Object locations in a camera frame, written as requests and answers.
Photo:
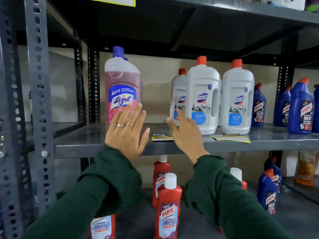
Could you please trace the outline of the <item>person's right hand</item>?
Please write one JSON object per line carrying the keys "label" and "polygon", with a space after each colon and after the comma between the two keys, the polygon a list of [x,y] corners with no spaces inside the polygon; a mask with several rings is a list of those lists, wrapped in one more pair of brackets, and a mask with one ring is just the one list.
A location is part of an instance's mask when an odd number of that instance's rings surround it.
{"label": "person's right hand", "polygon": [[204,148],[203,137],[195,121],[188,118],[181,109],[177,109],[177,112],[177,119],[180,121],[178,127],[180,135],[174,142],[195,164],[198,158],[209,155],[209,152]]}

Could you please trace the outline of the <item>person's left hand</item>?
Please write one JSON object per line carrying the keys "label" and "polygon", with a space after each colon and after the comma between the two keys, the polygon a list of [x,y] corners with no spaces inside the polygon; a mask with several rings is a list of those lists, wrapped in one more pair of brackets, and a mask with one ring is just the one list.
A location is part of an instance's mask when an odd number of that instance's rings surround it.
{"label": "person's left hand", "polygon": [[119,150],[129,160],[142,154],[141,134],[146,111],[141,109],[133,129],[125,129],[126,107],[119,110],[112,118],[106,133],[105,144]]}

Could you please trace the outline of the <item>person's left forearm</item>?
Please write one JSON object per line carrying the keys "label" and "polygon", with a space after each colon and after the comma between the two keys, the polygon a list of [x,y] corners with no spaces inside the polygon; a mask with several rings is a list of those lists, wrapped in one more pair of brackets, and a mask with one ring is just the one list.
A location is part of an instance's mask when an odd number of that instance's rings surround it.
{"label": "person's left forearm", "polygon": [[123,212],[142,196],[141,175],[120,150],[105,146],[78,178],[21,239],[82,239],[93,218]]}

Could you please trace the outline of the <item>person's right forearm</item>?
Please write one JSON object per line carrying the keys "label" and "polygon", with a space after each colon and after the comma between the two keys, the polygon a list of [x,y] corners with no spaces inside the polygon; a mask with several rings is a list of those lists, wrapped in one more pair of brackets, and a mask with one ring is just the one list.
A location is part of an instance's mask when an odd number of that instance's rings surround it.
{"label": "person's right forearm", "polygon": [[186,204],[220,227],[226,239],[294,239],[241,186],[218,156],[188,155],[194,175],[186,184]]}

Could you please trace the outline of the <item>black and yellow shelf label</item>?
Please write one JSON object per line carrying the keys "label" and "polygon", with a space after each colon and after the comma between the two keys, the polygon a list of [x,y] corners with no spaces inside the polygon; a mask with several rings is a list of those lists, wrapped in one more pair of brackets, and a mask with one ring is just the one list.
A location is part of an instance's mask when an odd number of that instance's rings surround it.
{"label": "black and yellow shelf label", "polygon": [[152,133],[151,140],[152,141],[173,141],[174,138],[172,136],[167,136],[161,133]]}

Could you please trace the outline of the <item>white red-capped cleaner bottle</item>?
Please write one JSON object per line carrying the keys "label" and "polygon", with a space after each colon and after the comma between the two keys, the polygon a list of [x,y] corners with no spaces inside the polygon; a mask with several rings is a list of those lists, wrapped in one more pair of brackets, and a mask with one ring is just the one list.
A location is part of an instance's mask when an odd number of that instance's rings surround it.
{"label": "white red-capped cleaner bottle", "polygon": [[213,135],[218,125],[221,77],[206,62],[206,56],[199,56],[196,66],[187,72],[185,112],[202,135]]}
{"label": "white red-capped cleaner bottle", "polygon": [[255,79],[242,68],[242,60],[232,61],[232,68],[222,77],[221,131],[246,135],[251,128]]}
{"label": "white red-capped cleaner bottle", "polygon": [[170,113],[169,117],[174,120],[177,126],[180,121],[177,120],[177,109],[185,111],[185,98],[187,88],[187,76],[185,68],[180,68],[178,76],[175,76],[171,81],[171,96],[170,96]]}

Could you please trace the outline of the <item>pink floor cleaner bottle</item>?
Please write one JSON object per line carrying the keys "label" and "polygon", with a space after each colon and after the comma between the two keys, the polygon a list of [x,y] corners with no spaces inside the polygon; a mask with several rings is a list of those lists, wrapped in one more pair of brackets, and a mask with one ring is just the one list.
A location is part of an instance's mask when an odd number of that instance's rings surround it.
{"label": "pink floor cleaner bottle", "polygon": [[113,57],[104,66],[105,71],[105,132],[118,110],[131,105],[134,110],[142,103],[142,79],[137,67],[124,57],[124,48],[113,47]]}

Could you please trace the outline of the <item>red bathroom cleaner bottle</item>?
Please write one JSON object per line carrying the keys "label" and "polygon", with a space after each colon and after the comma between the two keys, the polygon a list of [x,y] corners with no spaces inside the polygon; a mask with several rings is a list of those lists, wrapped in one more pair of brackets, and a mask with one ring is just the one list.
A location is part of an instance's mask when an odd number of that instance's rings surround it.
{"label": "red bathroom cleaner bottle", "polygon": [[242,170],[236,167],[230,168],[230,174],[232,174],[235,178],[237,178],[241,182],[241,186],[243,189],[247,190],[248,185],[247,183],[242,179]]}
{"label": "red bathroom cleaner bottle", "polygon": [[90,239],[116,239],[116,215],[94,218],[90,223]]}
{"label": "red bathroom cleaner bottle", "polygon": [[164,185],[166,173],[171,172],[171,163],[167,159],[167,155],[161,155],[158,161],[154,163],[153,175],[153,198],[152,206],[156,207],[158,202],[158,189]]}
{"label": "red bathroom cleaner bottle", "polygon": [[181,196],[176,174],[166,173],[158,188],[154,239],[177,239]]}

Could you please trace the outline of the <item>yellow and green shelf label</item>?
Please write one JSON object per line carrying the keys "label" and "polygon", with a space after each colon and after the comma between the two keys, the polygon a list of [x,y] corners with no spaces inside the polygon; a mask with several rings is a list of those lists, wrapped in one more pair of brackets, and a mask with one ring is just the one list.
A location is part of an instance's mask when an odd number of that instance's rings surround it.
{"label": "yellow and green shelf label", "polygon": [[235,141],[250,144],[251,141],[248,137],[242,136],[240,134],[230,134],[230,135],[211,135],[211,137],[216,141]]}

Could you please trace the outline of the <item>blue toilet cleaner bottle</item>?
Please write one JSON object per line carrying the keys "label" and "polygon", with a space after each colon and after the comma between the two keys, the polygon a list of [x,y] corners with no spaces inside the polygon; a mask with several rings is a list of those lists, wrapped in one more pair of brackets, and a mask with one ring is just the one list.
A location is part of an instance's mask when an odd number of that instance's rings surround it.
{"label": "blue toilet cleaner bottle", "polygon": [[291,89],[288,133],[312,133],[314,99],[308,89],[309,78],[300,79]]}
{"label": "blue toilet cleaner bottle", "polygon": [[276,198],[279,193],[278,186],[272,181],[273,176],[272,168],[265,170],[259,177],[257,192],[258,202],[270,215],[276,213]]}
{"label": "blue toilet cleaner bottle", "polygon": [[261,87],[261,83],[254,86],[251,126],[264,125],[266,98],[261,93]]}
{"label": "blue toilet cleaner bottle", "polygon": [[291,91],[292,86],[287,85],[279,92],[278,99],[274,111],[274,126],[287,127],[289,120],[289,110],[291,102]]}
{"label": "blue toilet cleaner bottle", "polygon": [[314,111],[312,119],[312,132],[319,133],[319,84],[314,85]]}
{"label": "blue toilet cleaner bottle", "polygon": [[283,173],[281,169],[276,165],[277,156],[271,156],[264,162],[264,170],[273,169],[273,177],[272,181],[275,185],[277,185],[278,190],[280,192],[282,188],[282,180],[283,180]]}

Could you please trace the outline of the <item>grey metal shelving rack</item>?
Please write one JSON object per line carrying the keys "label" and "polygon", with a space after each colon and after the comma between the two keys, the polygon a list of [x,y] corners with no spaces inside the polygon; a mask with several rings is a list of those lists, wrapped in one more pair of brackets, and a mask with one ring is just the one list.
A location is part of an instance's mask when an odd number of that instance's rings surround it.
{"label": "grey metal shelving rack", "polygon": [[[69,42],[81,46],[84,41],[88,46],[88,55],[93,51],[106,52],[106,48],[123,45],[124,51],[132,55],[144,55],[165,58],[195,59],[206,55],[209,61],[231,61],[241,58],[245,64],[286,67],[289,80],[292,80],[293,69],[304,64],[317,63],[319,44],[307,49],[298,48],[300,32],[313,29],[319,35],[319,15],[296,11],[283,7],[258,4],[247,0],[137,0],[137,7],[111,7],[115,4],[95,4],[93,0],[39,0],[48,2],[63,20],[79,35],[79,41],[72,35]],[[272,43],[279,42],[277,51],[260,53]],[[99,116],[99,92],[97,91],[97,116]],[[93,128],[102,131],[98,120],[89,114],[89,124],[82,128],[70,128],[58,135],[74,136],[74,143],[55,145],[54,138],[49,148],[53,156],[42,157],[43,175],[38,178],[39,214],[45,213],[44,196],[55,196],[54,160],[68,158],[94,157],[102,149],[102,141],[97,136],[82,135],[93,132]],[[319,149],[319,135],[289,134],[284,128],[253,128],[249,132],[252,145],[237,145],[234,141],[213,139],[211,135],[203,136],[204,147],[210,153],[223,152],[256,152],[256,151],[289,151]]]}

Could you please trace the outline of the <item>yellow paper shelf tag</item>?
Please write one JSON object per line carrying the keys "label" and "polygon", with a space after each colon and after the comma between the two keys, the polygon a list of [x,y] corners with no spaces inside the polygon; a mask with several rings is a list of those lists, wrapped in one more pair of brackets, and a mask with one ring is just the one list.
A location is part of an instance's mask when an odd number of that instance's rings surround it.
{"label": "yellow paper shelf tag", "polygon": [[127,6],[127,7],[136,7],[136,0],[92,0],[92,1]]}

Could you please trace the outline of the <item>grey slotted neighbouring rack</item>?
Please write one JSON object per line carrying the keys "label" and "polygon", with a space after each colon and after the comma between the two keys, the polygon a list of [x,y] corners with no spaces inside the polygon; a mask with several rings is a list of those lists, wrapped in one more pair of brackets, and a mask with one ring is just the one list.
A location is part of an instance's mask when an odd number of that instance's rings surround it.
{"label": "grey slotted neighbouring rack", "polygon": [[0,0],[0,205],[6,239],[34,221],[14,0]]}

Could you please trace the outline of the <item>orange liquid bottle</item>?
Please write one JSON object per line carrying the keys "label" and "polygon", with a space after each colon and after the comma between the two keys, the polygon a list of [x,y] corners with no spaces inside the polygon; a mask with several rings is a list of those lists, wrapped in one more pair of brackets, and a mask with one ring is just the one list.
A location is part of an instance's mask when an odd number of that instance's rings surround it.
{"label": "orange liquid bottle", "polygon": [[316,150],[301,150],[295,171],[295,182],[304,186],[314,186],[319,153]]}

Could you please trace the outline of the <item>white plastic container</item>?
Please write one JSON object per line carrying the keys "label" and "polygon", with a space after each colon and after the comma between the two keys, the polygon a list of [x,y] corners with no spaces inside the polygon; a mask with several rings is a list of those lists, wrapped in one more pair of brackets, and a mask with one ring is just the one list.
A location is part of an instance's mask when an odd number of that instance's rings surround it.
{"label": "white plastic container", "polygon": [[285,7],[298,11],[303,11],[305,9],[306,0],[261,0],[261,3],[276,6]]}

